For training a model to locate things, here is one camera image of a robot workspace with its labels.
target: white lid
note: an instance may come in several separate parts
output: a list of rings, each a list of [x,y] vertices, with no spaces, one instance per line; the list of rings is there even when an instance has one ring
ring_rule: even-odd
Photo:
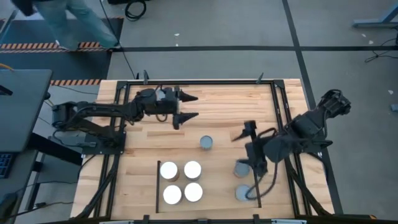
[[[184,173],[188,178],[195,179],[200,176],[201,166],[196,161],[190,161],[185,164]]]
[[[160,167],[160,175],[167,180],[173,179],[177,175],[177,172],[178,168],[174,162],[165,162]]]
[[[203,195],[203,189],[197,183],[190,183],[184,190],[185,198],[190,202],[197,202]]]
[[[175,205],[181,200],[181,190],[176,185],[167,186],[163,191],[163,199],[169,205]]]

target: cylindrical container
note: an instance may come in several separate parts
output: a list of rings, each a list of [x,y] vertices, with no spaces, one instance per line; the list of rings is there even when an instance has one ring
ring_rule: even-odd
[[[187,162],[184,166],[184,174],[188,180],[196,181],[201,176],[201,166],[197,161]]]
[[[198,183],[190,183],[184,190],[185,198],[190,202],[197,202],[203,196],[203,189]]]
[[[210,136],[203,136],[200,139],[200,146],[203,150],[210,150],[213,146],[213,139]]]
[[[181,202],[182,192],[176,185],[167,186],[163,191],[163,199],[169,205],[176,205]]]
[[[180,177],[180,172],[174,162],[165,162],[160,167],[160,175],[167,181],[174,182]]]
[[[235,197],[236,199],[238,199],[241,202],[246,202],[248,201],[248,199],[246,198],[246,193],[248,192],[248,190],[250,189],[250,187],[246,184],[242,184],[239,185],[236,189],[235,189]]]
[[[235,163],[234,174],[236,177],[243,178],[250,173],[250,166],[241,162]]]

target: orange warning tape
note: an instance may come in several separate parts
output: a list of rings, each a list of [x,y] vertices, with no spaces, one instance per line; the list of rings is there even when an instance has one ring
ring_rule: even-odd
[[[99,85],[102,79],[90,79],[90,80],[51,80],[51,85]]]
[[[100,49],[99,42],[81,42],[79,43],[81,49]],[[17,49],[17,50],[41,50],[41,49],[62,49],[56,43],[25,43],[25,44],[1,44],[0,51],[4,49]]]
[[[65,49],[53,49],[53,50],[0,50],[0,54],[7,54],[7,53],[56,53],[56,52],[101,52],[107,51],[104,48],[92,48],[92,49],[78,49],[76,51],[70,51]]]

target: keyboard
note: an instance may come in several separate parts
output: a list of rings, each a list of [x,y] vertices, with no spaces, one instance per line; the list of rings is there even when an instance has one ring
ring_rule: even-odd
[[[15,156],[16,155],[14,153],[0,152],[0,179],[8,177]]]

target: black floor stripe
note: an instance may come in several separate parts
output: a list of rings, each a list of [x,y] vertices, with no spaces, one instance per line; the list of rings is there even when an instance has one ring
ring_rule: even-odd
[[[226,51],[226,50],[277,50],[293,51],[293,46],[184,46],[184,47],[123,47],[114,52],[186,52],[186,51]]]
[[[295,47],[295,53],[297,56],[298,65],[300,67],[304,90],[307,95],[308,104],[310,105],[311,109],[314,109],[316,107],[316,103],[315,103],[315,99],[313,96],[310,79],[308,77],[307,68],[305,66],[303,53],[300,48],[299,38],[297,37],[296,29],[294,26],[292,12],[290,11],[290,7],[289,7],[287,0],[282,0],[282,3],[284,5],[284,10],[286,13],[286,18],[287,18],[287,23],[289,25],[290,34],[292,35],[292,41],[293,41],[293,45]],[[328,176],[329,177],[328,187],[329,187],[329,192],[330,192],[330,197],[331,197],[331,201],[333,204],[333,208],[334,208],[336,214],[342,214],[343,208],[341,206],[340,198],[338,195],[337,185],[336,185],[336,180],[335,180],[335,176],[333,173],[333,169],[331,168],[331,162],[330,162],[328,150],[324,149],[322,155],[323,155],[323,159],[326,164],[326,169],[328,169],[328,175],[329,175]]]
[[[184,46],[184,47],[124,47],[114,52],[194,52],[194,51],[229,51],[229,50],[258,50],[258,51],[371,51],[398,50],[398,46]]]
[[[301,51],[370,51],[398,50],[398,46],[316,46],[300,47]]]

